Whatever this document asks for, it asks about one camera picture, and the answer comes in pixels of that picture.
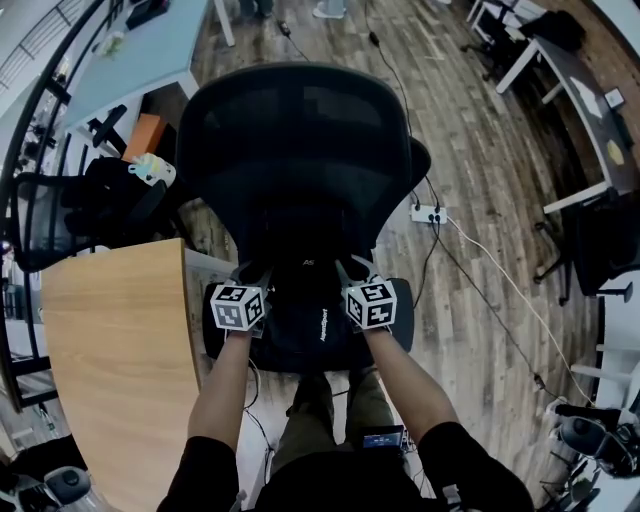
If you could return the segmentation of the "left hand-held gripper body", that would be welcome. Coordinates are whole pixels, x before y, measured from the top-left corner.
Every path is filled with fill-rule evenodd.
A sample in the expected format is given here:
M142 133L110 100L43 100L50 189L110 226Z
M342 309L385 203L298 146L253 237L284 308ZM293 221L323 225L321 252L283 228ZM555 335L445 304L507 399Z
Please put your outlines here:
M262 338L270 310L266 298L272 270L265 263L248 261L215 288L210 305L218 328Z

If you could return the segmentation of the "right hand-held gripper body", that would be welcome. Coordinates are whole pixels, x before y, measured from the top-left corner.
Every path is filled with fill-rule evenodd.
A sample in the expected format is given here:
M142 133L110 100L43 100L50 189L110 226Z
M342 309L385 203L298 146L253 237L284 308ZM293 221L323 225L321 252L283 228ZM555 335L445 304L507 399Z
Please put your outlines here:
M355 332L389 329L395 322L397 295L389 279L375 265L357 255L335 261L346 316Z

